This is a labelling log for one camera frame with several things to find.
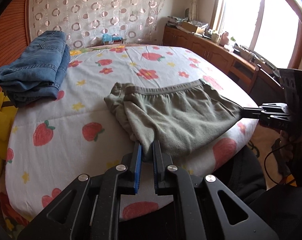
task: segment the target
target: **gray-green boxer briefs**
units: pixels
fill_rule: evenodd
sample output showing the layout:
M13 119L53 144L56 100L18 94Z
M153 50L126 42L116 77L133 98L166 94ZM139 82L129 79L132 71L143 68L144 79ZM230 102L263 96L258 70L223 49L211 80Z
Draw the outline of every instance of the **gray-green boxer briefs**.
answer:
M242 110L202 79L156 89L116 83L104 101L130 139L140 141L145 161L155 139L173 158L191 154L230 129Z

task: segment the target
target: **wall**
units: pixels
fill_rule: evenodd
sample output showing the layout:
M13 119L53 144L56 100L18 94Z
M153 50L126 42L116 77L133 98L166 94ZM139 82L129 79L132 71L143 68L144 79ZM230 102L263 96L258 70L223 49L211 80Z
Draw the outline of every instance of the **wall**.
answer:
M198 20L210 24L215 0L198 0Z
M168 16L184 17L185 10L190 6L190 0L165 0L164 6L158 15L157 44L162 44L163 32Z
M0 16L0 67L16 60L28 45L25 3L12 0Z

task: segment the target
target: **metal screw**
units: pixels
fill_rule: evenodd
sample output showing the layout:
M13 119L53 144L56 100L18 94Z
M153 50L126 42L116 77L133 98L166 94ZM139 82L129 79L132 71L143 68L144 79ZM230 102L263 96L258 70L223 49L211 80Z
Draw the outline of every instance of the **metal screw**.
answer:
M119 164L115 167L117 171L124 171L126 169L126 166L123 164Z
M79 177L78 177L78 180L79 181L86 181L88 179L88 175L87 174L81 174Z
M169 171L177 171L177 166L175 166L175 165L169 165L168 167L167 167L167 169L169 170Z
M216 177L214 175L206 175L205 179L208 182L214 182L214 181L216 181Z

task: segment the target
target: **yellow plush toy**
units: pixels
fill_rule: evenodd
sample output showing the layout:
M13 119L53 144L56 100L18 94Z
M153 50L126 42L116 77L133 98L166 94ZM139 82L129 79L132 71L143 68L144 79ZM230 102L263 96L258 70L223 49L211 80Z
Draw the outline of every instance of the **yellow plush toy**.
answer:
M9 102L9 98L0 92L0 175L3 162L7 158L7 148L11 126L15 119L18 108L14 106L2 107L3 102Z

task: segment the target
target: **wooden dresser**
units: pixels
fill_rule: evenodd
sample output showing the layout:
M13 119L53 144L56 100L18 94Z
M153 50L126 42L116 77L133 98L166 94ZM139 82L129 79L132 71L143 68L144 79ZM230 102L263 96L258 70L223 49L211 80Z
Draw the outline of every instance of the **wooden dresser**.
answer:
M163 46L182 47L193 51L248 92L253 81L255 66L240 56L226 51L222 46L209 39L199 38L168 26L164 29Z

